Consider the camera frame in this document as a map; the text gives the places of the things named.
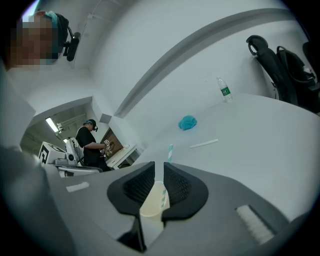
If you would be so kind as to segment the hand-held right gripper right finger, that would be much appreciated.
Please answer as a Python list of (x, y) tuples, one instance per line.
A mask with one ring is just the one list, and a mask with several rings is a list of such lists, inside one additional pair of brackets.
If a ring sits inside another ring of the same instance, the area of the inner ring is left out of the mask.
[(209, 198), (209, 173), (186, 165), (165, 162), (164, 186), (169, 208), (161, 214), (165, 228), (199, 228), (201, 211)]

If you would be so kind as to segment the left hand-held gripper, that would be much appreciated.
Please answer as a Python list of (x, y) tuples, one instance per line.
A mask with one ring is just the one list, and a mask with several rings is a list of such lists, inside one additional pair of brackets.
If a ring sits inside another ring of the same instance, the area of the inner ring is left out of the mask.
[(84, 152), (74, 137), (65, 142), (65, 149), (43, 142), (38, 157), (42, 164), (57, 167), (61, 177), (74, 177), (102, 173), (98, 167), (88, 166), (84, 162)]

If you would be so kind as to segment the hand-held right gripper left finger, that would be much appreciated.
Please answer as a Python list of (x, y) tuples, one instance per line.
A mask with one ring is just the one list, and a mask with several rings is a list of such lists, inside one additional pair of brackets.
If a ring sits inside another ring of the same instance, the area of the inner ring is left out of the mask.
[(115, 209), (124, 215), (134, 217), (132, 227), (117, 241), (138, 251), (147, 247), (141, 225), (140, 208), (148, 197), (155, 183), (155, 163), (145, 163), (133, 172), (115, 180), (107, 189), (107, 197)]

